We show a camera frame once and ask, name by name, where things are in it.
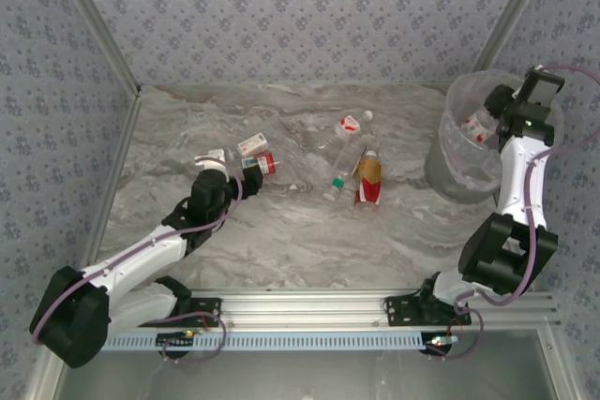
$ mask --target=plastic bottle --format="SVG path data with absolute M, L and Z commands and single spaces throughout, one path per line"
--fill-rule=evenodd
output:
M 460 125 L 462 133 L 477 144 L 491 149 L 498 148 L 496 128 L 506 107 L 513 102 L 515 90 L 505 84 L 496 86 L 486 98 L 483 106 Z
M 327 150 L 337 143 L 339 143 L 341 147 L 341 144 L 343 142 L 348 142 L 353 135 L 367 134 L 369 132 L 368 123 L 372 119 L 373 112 L 371 110 L 363 111 L 360 121 L 357 121 L 348 114 L 336 122 L 334 125 L 335 133 L 331 133 L 328 128 L 322 133 L 322 136 L 317 140 L 317 148 L 315 150 Z
M 358 189 L 354 197 L 354 207 L 375 211 L 379 208 L 382 195 L 382 165 L 377 158 L 377 153 L 367 150 L 358 163 L 356 172 Z
M 486 107 L 479 107 L 460 125 L 462 133 L 471 141 L 484 144 L 496 134 L 498 119 L 494 119 Z
M 322 194 L 326 200 L 336 201 L 339 198 L 366 148 L 367 144 L 360 136 L 354 136 L 344 144 L 334 163 L 332 181 Z

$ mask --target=gray marble table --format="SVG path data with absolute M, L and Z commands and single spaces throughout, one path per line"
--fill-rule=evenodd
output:
M 443 95 L 418 85 L 149 87 L 112 205 L 99 259 L 146 235 L 189 190 L 194 156 L 256 131 L 279 161 L 259 196 L 164 273 L 191 288 L 417 288 L 452 268 L 491 200 L 458 205 L 427 184 L 423 165 Z M 315 141 L 348 111 L 374 111 L 383 182 L 375 213 L 353 192 L 323 200 L 332 156 Z

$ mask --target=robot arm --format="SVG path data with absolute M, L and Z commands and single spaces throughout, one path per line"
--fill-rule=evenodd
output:
M 554 142 L 554 128 L 546 123 L 550 103 L 564 79 L 532 69 L 513 91 L 497 87 L 486 99 L 496 112 L 502 161 L 502 185 L 498 206 L 465 244 L 458 267 L 426 279 L 415 294 L 386 299 L 388 323 L 447 326 L 457 316 L 454 304 L 466 291 L 483 289 L 504 295 L 514 292 L 525 274 L 530 241 L 525 205 L 526 170 L 533 157 Z M 540 273 L 558 246 L 558 237 L 546 230 L 542 210 L 544 169 L 547 158 L 532 170 L 529 187 L 536 227 L 536 256 L 529 284 Z M 461 319 L 470 323 L 469 316 Z
M 243 173 L 244 200 L 258 193 L 263 174 L 258 166 Z M 227 214 L 237 196 L 236 182 L 228 182 L 223 171 L 202 170 L 191 195 L 138 243 L 81 271 L 66 266 L 56 272 L 31 321 L 30 333 L 35 335 L 42 318 L 55 307 L 41 326 L 38 340 L 76 368 L 96 356 L 108 337 L 153 319 L 192 312 L 185 310 L 190 308 L 188 290 L 172 278 L 131 290 L 206 242 L 213 231 L 210 224 Z M 90 274 L 99 275 L 84 282 Z M 58 299 L 78 283 L 81 286 L 56 307 Z

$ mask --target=bottle cap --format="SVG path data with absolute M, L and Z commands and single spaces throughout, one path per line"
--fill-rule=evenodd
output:
M 336 201 L 339 199 L 340 191 L 334 186 L 329 186 L 325 192 L 322 193 L 322 196 L 329 201 Z

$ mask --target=wall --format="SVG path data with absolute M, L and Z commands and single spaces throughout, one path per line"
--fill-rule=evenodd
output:
M 495 67 L 523 73 L 541 64 L 575 64 L 600 73 L 600 0 L 532 0 Z M 567 143 L 584 141 L 600 126 L 600 89 L 584 75 L 561 72 L 557 97 Z M 549 227 L 560 236 L 540 276 L 555 291 L 588 395 L 600 398 L 600 143 L 550 159 L 545 192 Z
M 0 0 L 0 398 L 49 276 L 79 264 L 128 97 L 71 0 Z
M 441 81 L 506 0 L 95 0 L 144 84 Z

